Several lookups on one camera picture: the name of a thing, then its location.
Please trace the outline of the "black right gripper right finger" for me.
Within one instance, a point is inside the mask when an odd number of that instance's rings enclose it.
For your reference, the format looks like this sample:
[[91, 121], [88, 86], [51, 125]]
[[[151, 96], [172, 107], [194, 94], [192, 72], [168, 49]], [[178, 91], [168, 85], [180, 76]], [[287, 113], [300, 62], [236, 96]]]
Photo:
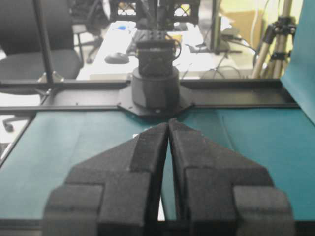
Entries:
[[268, 170], [169, 121], [178, 216], [193, 236], [292, 236], [294, 219], [285, 192]]

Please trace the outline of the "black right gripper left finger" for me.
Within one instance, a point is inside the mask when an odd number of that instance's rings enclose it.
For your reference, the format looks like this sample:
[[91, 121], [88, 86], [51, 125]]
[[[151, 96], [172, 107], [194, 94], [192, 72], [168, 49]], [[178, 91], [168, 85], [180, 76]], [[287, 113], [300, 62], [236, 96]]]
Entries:
[[168, 124], [74, 165], [43, 216], [45, 236], [143, 236], [158, 220]]

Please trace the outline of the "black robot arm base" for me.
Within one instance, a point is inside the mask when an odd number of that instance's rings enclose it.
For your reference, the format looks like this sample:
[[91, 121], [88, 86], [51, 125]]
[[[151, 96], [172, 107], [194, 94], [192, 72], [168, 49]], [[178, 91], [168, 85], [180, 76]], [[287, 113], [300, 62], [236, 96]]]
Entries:
[[194, 105], [173, 66], [176, 41], [148, 40], [136, 44], [138, 66], [130, 85], [119, 91], [118, 107], [140, 117], [172, 117]]

